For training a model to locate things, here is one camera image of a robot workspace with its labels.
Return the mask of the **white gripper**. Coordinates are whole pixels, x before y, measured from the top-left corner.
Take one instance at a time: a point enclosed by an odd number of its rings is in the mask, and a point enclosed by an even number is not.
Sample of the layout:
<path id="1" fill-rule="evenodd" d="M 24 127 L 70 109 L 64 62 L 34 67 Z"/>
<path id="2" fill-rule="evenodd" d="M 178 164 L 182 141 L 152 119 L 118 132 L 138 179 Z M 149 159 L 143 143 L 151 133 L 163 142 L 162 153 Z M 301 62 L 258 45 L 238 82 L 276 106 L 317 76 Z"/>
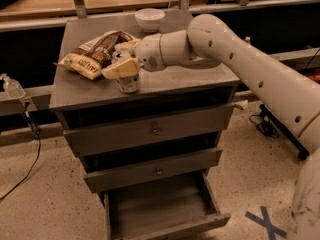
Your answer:
<path id="1" fill-rule="evenodd" d="M 128 42 L 122 42 L 115 45 L 116 51 L 136 54 L 136 57 L 142 64 L 142 67 L 155 72 L 165 69 L 160 49 L 161 34 L 154 34 L 140 39 L 134 39 Z M 102 69 L 102 75 L 107 79 L 119 79 L 135 76 L 139 73 L 141 65 L 136 58 L 127 58 L 117 61 Z"/>

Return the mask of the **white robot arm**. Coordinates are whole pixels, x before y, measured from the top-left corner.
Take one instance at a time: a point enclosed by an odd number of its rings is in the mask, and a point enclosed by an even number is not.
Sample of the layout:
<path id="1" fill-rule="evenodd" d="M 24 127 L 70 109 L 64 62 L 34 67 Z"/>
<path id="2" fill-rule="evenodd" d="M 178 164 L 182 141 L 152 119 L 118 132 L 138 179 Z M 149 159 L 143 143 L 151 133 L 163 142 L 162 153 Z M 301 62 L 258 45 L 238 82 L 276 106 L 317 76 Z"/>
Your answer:
<path id="1" fill-rule="evenodd" d="M 116 46 L 124 55 L 102 70 L 109 79 L 169 66 L 223 63 L 308 150 L 291 205 L 287 240 L 320 240 L 320 85 L 240 39 L 222 20 L 201 14 L 182 31 Z"/>

